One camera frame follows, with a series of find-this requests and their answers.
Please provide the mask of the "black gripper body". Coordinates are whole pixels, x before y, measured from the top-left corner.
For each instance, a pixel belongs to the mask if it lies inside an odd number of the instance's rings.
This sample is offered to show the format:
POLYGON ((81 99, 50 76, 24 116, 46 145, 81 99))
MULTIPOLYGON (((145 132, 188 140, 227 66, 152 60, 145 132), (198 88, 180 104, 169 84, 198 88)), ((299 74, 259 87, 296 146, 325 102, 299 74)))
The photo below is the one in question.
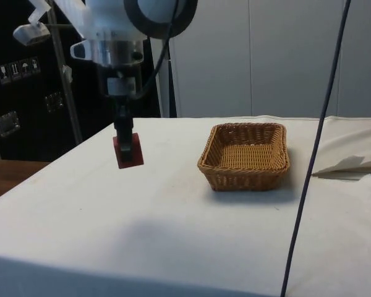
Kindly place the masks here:
POLYGON ((98 83, 103 96, 128 96, 136 98, 142 89, 140 66, 118 68, 98 67, 98 83))

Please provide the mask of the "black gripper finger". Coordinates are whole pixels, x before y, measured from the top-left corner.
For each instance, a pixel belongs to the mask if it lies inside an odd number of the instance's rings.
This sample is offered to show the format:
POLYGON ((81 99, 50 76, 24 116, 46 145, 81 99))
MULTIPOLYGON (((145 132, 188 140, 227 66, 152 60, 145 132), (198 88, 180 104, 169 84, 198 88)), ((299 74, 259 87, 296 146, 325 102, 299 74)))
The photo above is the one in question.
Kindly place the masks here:
POLYGON ((133 119, 127 97, 114 98, 114 127, 122 161, 132 161, 133 119))

